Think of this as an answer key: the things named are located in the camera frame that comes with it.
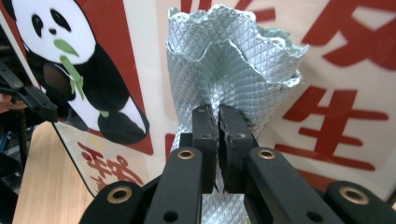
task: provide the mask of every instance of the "panda nose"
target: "panda nose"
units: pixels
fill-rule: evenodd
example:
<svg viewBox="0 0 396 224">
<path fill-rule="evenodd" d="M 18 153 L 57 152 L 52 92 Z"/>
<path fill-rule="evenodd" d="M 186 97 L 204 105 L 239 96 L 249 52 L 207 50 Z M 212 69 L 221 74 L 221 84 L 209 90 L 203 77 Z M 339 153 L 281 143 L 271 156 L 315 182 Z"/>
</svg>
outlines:
<svg viewBox="0 0 396 224">
<path fill-rule="evenodd" d="M 49 29 L 49 32 L 50 32 L 52 35 L 56 35 L 56 30 L 53 29 L 53 28 L 50 28 L 50 29 Z"/>
</svg>

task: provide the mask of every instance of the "panda ear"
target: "panda ear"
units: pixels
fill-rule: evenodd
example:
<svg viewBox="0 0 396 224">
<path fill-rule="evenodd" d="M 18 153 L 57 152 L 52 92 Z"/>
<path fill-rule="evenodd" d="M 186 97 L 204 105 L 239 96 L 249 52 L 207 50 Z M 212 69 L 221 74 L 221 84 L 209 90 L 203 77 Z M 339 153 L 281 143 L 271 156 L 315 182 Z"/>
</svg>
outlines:
<svg viewBox="0 0 396 224">
<path fill-rule="evenodd" d="M 17 20 L 15 17 L 15 12 L 14 12 L 14 7 L 12 6 L 12 0 L 3 0 L 3 5 L 6 11 L 8 12 L 8 15 L 14 19 L 14 21 Z"/>
</svg>

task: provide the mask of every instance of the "panda eye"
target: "panda eye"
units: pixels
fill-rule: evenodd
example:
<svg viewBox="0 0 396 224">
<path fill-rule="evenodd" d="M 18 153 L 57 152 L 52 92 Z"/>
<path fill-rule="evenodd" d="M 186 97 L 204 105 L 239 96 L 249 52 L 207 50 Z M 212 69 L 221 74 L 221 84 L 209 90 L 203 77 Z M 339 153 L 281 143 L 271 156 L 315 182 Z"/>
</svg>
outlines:
<svg viewBox="0 0 396 224">
<path fill-rule="evenodd" d="M 43 29 L 44 24 L 36 14 L 32 16 L 32 24 L 37 35 L 41 37 L 41 30 Z"/>
<path fill-rule="evenodd" d="M 72 29 L 69 26 L 69 23 L 64 19 L 64 17 L 61 15 L 61 13 L 57 12 L 55 9 L 50 10 L 50 14 L 53 18 L 53 20 L 60 26 L 62 26 L 64 29 L 66 29 L 68 32 L 70 32 Z"/>
</svg>

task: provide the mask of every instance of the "panda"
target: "panda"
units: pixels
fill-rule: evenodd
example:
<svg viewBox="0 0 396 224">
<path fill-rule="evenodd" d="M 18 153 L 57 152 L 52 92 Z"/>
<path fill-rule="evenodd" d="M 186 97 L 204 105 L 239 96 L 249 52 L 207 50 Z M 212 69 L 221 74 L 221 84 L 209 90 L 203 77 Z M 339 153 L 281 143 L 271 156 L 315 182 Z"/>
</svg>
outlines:
<svg viewBox="0 0 396 224">
<path fill-rule="evenodd" d="M 16 22 L 29 63 L 42 66 L 46 91 L 63 92 L 86 127 L 109 141 L 127 145 L 146 137 L 146 116 L 74 0 L 3 4 Z"/>
</svg>

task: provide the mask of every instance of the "human hand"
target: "human hand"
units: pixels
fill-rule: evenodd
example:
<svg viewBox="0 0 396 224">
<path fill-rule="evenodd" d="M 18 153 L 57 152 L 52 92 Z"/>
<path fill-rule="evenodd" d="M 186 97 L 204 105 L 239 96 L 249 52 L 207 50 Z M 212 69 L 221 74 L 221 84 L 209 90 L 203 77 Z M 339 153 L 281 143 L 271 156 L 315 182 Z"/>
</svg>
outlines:
<svg viewBox="0 0 396 224">
<path fill-rule="evenodd" d="M 0 114 L 12 109 L 24 109 L 26 104 L 23 101 L 11 102 L 12 96 L 0 93 Z"/>
</svg>

